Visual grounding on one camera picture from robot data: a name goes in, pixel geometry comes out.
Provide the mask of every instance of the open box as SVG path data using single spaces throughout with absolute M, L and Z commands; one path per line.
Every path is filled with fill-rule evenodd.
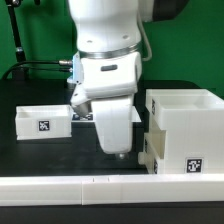
M 18 140 L 71 137 L 69 105 L 17 107 L 16 111 Z
M 224 173 L 224 101 L 207 90 L 148 90 L 150 173 Z

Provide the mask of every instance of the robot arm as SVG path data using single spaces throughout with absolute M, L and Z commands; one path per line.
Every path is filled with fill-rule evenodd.
M 77 73 L 73 79 L 77 85 L 71 99 L 72 107 L 83 116 L 88 113 L 87 104 L 90 103 L 103 151 L 127 153 L 132 147 L 133 96 L 142 73 L 143 27 L 138 24 L 139 11 L 142 18 L 151 21 L 154 8 L 160 9 L 157 4 L 164 1 L 68 2 L 77 28 L 79 50 L 73 60 Z

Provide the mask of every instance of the black table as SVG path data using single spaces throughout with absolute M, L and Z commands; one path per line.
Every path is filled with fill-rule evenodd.
M 93 123 L 73 123 L 72 138 L 17 141 L 16 106 L 69 104 L 72 90 L 64 80 L 0 81 L 0 177 L 144 174 L 137 155 L 147 129 L 145 89 L 195 89 L 185 81 L 141 81 L 135 106 L 142 118 L 134 124 L 129 158 L 102 152 Z M 1 207 L 7 223 L 224 223 L 224 203 L 151 203 L 100 206 Z

